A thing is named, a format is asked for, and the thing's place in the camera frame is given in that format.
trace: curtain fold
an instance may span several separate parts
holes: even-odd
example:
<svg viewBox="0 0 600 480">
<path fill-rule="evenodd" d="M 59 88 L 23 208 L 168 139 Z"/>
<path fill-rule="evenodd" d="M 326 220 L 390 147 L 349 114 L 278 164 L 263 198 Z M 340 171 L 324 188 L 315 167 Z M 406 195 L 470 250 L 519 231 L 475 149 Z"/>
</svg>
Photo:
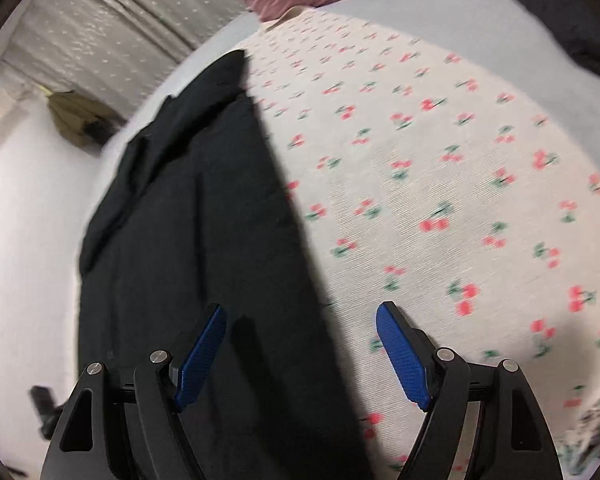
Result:
<svg viewBox="0 0 600 480">
<path fill-rule="evenodd" d="M 2 60 L 39 84 L 91 96 L 128 118 L 243 10 L 238 0 L 33 0 Z"/>
</svg>

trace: blue rubber tip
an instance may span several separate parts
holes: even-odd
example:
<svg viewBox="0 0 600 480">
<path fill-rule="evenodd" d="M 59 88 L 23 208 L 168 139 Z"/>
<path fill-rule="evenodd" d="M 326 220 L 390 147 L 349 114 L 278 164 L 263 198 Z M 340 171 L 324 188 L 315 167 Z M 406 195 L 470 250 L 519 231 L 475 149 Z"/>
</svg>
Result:
<svg viewBox="0 0 600 480">
<path fill-rule="evenodd" d="M 398 322 L 384 304 L 376 312 L 376 330 L 404 393 L 411 402 L 416 402 L 426 412 L 431 404 L 431 396 L 427 389 L 425 369 Z"/>
<path fill-rule="evenodd" d="M 178 412 L 198 398 L 225 331 L 226 313 L 218 306 L 178 371 L 178 387 L 173 396 Z"/>
</svg>

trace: folded black cloth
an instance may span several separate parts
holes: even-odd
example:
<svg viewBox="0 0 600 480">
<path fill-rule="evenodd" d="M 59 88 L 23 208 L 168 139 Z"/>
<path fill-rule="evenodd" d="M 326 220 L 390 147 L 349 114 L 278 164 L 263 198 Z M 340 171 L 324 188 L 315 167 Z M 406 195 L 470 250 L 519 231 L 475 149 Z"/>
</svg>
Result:
<svg viewBox="0 0 600 480">
<path fill-rule="evenodd" d="M 219 303 L 227 336 L 180 416 L 207 479 L 370 479 L 244 65 L 243 51 L 226 54 L 129 142 L 82 245 L 79 365 L 115 375 Z"/>
<path fill-rule="evenodd" d="M 600 76 L 600 20 L 582 0 L 518 0 L 580 66 Z"/>
</svg>

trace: floral print fabric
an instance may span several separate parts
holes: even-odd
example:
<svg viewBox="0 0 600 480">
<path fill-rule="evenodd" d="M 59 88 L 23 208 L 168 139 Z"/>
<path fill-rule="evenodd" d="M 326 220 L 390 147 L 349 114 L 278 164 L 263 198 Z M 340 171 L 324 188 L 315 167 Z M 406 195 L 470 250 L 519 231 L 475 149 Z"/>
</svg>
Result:
<svg viewBox="0 0 600 480">
<path fill-rule="evenodd" d="M 552 435 L 575 426 L 600 396 L 600 174 L 578 146 L 507 82 L 374 23 L 309 9 L 240 47 L 378 478 L 424 418 L 376 334 L 384 300 L 467 361 L 516 360 Z"/>
</svg>

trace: gray bed sheet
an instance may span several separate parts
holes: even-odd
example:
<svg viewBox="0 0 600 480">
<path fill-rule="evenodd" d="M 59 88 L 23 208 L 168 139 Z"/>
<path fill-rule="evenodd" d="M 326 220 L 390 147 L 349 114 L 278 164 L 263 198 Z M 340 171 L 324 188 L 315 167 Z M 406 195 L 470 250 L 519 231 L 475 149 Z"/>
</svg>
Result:
<svg viewBox="0 0 600 480">
<path fill-rule="evenodd" d="M 512 82 L 538 102 L 600 168 L 600 78 L 578 67 L 516 0 L 343 0 L 324 8 L 419 36 Z M 179 93 L 258 27 L 254 14 L 235 18 L 149 97 L 103 150 L 93 208 L 109 186 L 126 142 L 152 120 L 164 98 Z"/>
</svg>

